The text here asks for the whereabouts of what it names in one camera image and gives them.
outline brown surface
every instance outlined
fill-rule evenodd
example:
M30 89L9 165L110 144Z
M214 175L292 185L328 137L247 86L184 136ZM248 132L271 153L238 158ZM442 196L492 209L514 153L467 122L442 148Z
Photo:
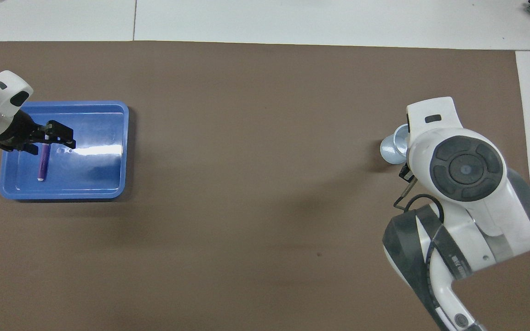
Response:
M513 52L190 42L0 42L31 100L122 100L125 193L0 196L0 330L436 330L381 248L405 186L379 141L409 103L528 173ZM530 330L530 253L456 285Z

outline plastic tray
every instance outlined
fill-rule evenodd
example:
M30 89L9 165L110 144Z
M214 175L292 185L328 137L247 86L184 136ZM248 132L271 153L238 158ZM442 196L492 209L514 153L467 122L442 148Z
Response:
M27 102L38 124L59 121L73 129L76 148L52 144L46 179L40 155L3 152L0 193L15 200L112 199L124 191L128 107L121 101Z

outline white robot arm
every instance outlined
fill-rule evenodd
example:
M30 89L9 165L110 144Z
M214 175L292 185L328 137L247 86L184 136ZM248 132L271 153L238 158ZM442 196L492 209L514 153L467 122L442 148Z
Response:
M440 329L484 331L451 283L530 250L530 187L490 140L463 128L450 97L406 111L408 181L433 203L410 210L413 198L392 218L387 258Z
M33 92L30 85L11 71L0 73L0 148L35 155L38 147L34 143L58 143L75 148L71 128L56 121L38 125L21 111L21 106Z

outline purple marker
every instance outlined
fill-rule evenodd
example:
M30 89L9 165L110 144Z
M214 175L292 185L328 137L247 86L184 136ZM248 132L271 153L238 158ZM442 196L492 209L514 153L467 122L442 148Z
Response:
M42 153L40 154L40 166L38 167L38 181L43 182L46 179L48 171L48 158L50 157L50 144L42 144Z

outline cable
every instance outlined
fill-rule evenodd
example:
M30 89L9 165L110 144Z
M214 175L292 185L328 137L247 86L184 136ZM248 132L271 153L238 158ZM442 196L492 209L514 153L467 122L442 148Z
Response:
M438 199L436 199L436 197L433 197L433 195L419 194L419 195L415 195L412 199L410 199L410 201L408 201L408 203L406 204L406 207L404 207L404 212L407 212L415 201L417 201L418 199L422 199L422 198L427 198L427 199L429 199L429 200L431 200L431 201L433 201L435 203L435 206L437 207L437 210L439 211L439 221L441 222L441 225L439 226L439 228L435 232L434 237L431 238L431 242L429 243L429 248L427 249L426 257L425 257L426 282L427 282L427 285L428 285L429 295L431 296L431 300L433 301L433 306L435 308L438 308L441 305L440 305L439 301L437 300L437 298L435 297L435 292L433 291L433 286L431 284L431 256L433 255L433 252L435 251L435 248L436 248L436 246L435 246L435 238L438 235L439 231L444 227L444 225L443 225L443 223L444 223L444 210L443 210L443 205L440 203L440 201ZM445 315L445 316L449 320L448 322L451 323L451 320L449 319L449 316L447 316L447 315Z
M410 201L408 201L408 203L406 204L406 207L404 207L404 212L407 212L408 209L410 209L410 206L414 203L414 201L417 201L418 199L421 199L421 198L430 199L431 201L435 203L435 205L437 206L437 210L439 211L439 220L441 221L441 224L443 224L445 220L443 205L441 205L440 201L437 198L433 197L433 195L430 195L430 194L415 195L412 199L410 199Z
M398 208L400 210L404 210L404 207L402 207L401 205L398 205L398 204L400 203L400 201L402 201L402 199L404 199L404 197L406 197L408 195L408 193L410 193L410 190L412 190L412 187L416 184L416 182L418 182L418 180L416 179L416 177L413 177L412 180L408 183L408 185L404 189L404 191L400 194L398 199L396 199L396 201L394 202L393 206L395 208Z

